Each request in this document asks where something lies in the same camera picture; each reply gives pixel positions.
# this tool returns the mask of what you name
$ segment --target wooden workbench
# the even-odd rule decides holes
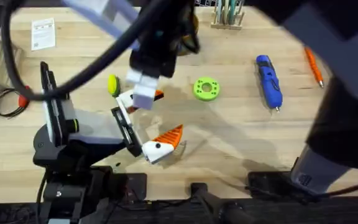
[[[133,115],[139,134],[148,138],[184,124],[182,143],[174,155],[152,166],[124,149],[98,164],[121,162],[119,172],[147,173],[149,199],[186,198],[192,182],[206,182],[220,197],[249,197],[244,190],[248,172],[292,167],[305,145],[324,90],[313,78],[303,46],[259,12],[246,10],[244,29],[235,31],[211,29],[212,9],[198,9],[200,54],[180,57],[175,76],[160,80],[165,98],[156,102],[152,111]],[[55,19],[57,46],[31,52],[31,21],[50,17]],[[25,52],[21,77],[35,90],[40,90],[41,60],[62,83],[114,42],[65,8],[21,10],[12,20],[12,39]],[[116,104],[107,92],[108,75],[118,75],[123,88],[130,88],[125,83],[129,54],[127,51],[73,92],[75,107],[109,114]],[[280,79],[284,95],[281,113],[265,107],[254,67],[260,54],[270,56]],[[221,85],[219,98],[209,103],[196,100],[192,94],[192,84],[203,76],[213,77]],[[0,202],[35,201],[43,169],[32,163],[32,141],[44,123],[42,106],[36,102],[14,119],[0,118]],[[352,170],[330,190],[357,183],[358,170]]]

